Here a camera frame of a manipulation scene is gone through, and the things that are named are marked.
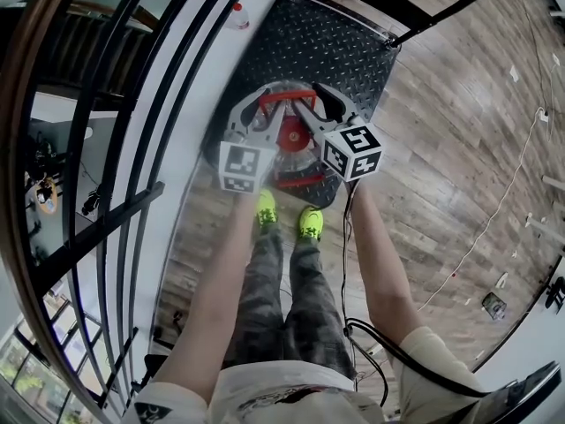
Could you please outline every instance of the white t-shirt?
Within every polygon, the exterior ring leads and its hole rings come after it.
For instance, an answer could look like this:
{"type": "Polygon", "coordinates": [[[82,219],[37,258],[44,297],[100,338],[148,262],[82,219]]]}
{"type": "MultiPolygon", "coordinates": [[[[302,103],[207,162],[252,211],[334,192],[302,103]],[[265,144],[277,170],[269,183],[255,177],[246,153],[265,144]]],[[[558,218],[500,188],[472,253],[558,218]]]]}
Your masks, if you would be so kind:
{"type": "MultiPolygon", "coordinates": [[[[440,375],[481,390],[475,376],[429,328],[412,331],[401,348],[440,375]]],[[[402,422],[426,423],[461,410],[476,398],[454,394],[393,360],[399,382],[402,422]]],[[[472,422],[472,415],[464,421],[472,422]]],[[[208,407],[192,391],[152,382],[141,391],[123,424],[381,424],[381,408],[353,391],[353,383],[332,369],[303,361],[234,366],[220,373],[208,407]]]]}

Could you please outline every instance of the camouflage pants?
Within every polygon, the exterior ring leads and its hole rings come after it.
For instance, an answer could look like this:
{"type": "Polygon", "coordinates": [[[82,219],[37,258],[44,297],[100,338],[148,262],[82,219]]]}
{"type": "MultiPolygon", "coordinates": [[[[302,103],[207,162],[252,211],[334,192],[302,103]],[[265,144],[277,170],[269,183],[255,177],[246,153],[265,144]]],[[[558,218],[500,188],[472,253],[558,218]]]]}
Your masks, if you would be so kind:
{"type": "Polygon", "coordinates": [[[290,258],[292,307],[283,319],[280,287],[283,240],[278,223],[263,228],[245,272],[237,322],[223,368],[273,360],[302,360],[351,380],[351,364],[334,296],[321,273],[314,238],[300,238],[290,258]]]}

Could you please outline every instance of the sneaker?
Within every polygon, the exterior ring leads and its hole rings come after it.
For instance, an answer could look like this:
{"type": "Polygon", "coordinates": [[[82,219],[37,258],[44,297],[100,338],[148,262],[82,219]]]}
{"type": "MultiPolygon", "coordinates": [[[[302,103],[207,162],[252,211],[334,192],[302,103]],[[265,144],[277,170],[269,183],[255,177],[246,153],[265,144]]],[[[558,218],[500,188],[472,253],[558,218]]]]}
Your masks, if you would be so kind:
{"type": "Polygon", "coordinates": [[[324,216],[321,210],[307,207],[300,214],[300,221],[298,223],[298,236],[311,237],[320,240],[321,230],[324,227],[324,216]]]}
{"type": "Polygon", "coordinates": [[[266,188],[263,188],[259,196],[259,202],[257,203],[257,220],[259,220],[259,226],[261,228],[266,224],[276,223],[278,221],[275,205],[275,197],[273,194],[266,188]]]}

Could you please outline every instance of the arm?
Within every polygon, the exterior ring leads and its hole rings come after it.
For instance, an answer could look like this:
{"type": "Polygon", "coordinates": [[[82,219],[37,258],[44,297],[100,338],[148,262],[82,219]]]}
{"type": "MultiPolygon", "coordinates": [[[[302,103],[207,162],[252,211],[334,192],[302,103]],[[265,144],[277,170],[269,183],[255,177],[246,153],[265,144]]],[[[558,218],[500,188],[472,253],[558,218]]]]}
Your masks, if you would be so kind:
{"type": "Polygon", "coordinates": [[[199,280],[185,329],[154,377],[187,388],[207,403],[236,324],[257,196],[241,194],[235,200],[221,243],[199,280]]]}
{"type": "Polygon", "coordinates": [[[351,217],[371,322],[400,345],[422,322],[404,266],[363,182],[353,197],[351,217]]]}

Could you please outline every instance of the plastic bottle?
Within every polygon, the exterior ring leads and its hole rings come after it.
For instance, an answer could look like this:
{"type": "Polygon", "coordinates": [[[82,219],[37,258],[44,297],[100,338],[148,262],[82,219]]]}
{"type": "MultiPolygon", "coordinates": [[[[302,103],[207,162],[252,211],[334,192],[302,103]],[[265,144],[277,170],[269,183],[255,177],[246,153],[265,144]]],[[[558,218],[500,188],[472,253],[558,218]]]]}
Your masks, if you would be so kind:
{"type": "Polygon", "coordinates": [[[238,30],[245,30],[249,27],[249,14],[241,3],[233,5],[233,11],[230,14],[230,27],[238,30]]]}

